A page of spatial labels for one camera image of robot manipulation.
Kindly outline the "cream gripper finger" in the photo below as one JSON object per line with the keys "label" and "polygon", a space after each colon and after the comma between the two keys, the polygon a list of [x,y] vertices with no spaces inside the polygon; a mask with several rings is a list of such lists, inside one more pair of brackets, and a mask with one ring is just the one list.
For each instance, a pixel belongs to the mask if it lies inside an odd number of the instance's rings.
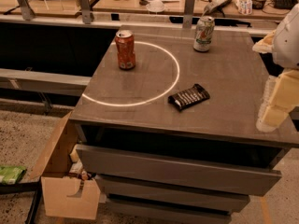
{"label": "cream gripper finger", "polygon": [[263,91],[256,128],[273,132],[299,105],[299,71],[284,69],[278,76],[269,76]]}
{"label": "cream gripper finger", "polygon": [[273,39],[274,39],[275,32],[272,31],[268,35],[266,35],[263,39],[256,42],[252,50],[255,52],[259,52],[262,54],[271,53],[273,48]]}

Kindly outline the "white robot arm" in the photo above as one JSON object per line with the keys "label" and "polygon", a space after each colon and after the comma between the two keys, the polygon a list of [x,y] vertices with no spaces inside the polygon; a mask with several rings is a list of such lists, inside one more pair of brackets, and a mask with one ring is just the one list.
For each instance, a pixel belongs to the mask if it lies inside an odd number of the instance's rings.
{"label": "white robot arm", "polygon": [[299,105],[299,5],[252,50],[271,53],[273,62],[283,68],[278,77],[269,76],[266,80],[256,121],[259,131],[273,132]]}

